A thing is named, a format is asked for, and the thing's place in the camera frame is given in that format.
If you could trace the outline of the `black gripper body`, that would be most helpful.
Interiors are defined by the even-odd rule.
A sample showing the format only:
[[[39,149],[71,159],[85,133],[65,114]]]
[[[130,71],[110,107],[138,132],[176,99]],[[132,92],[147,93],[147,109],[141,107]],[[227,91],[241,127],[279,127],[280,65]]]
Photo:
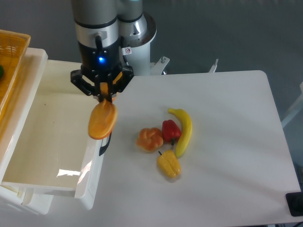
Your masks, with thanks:
[[[96,48],[79,44],[82,64],[79,70],[71,71],[71,83],[87,96],[96,96],[94,87],[95,75],[100,75],[102,82],[107,83],[108,73],[112,74],[113,94],[123,92],[134,77],[131,66],[123,66],[119,59],[119,44]]]

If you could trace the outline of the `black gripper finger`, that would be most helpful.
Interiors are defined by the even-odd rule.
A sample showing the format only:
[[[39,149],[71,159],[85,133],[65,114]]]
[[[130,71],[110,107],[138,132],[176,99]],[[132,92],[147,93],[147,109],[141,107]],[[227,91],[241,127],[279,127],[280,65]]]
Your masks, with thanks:
[[[102,91],[101,91],[101,84],[102,83],[103,82],[100,78],[100,75],[95,75],[95,77],[94,77],[95,95],[96,95],[97,100],[99,102],[102,102],[104,100],[104,97],[103,97]]]
[[[108,75],[107,75],[107,91],[108,91],[107,100],[109,102],[113,102],[113,100],[112,100],[113,80],[112,80],[112,74],[111,73],[108,73]]]

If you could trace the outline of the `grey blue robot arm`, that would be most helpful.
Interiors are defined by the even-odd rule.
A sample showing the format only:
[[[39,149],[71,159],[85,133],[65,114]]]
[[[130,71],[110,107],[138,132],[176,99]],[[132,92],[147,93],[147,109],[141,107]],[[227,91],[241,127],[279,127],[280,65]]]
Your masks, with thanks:
[[[71,72],[71,83],[99,102],[111,102],[134,75],[132,67],[123,68],[119,51],[147,32],[143,2],[73,0],[71,6],[81,54],[81,68]]]

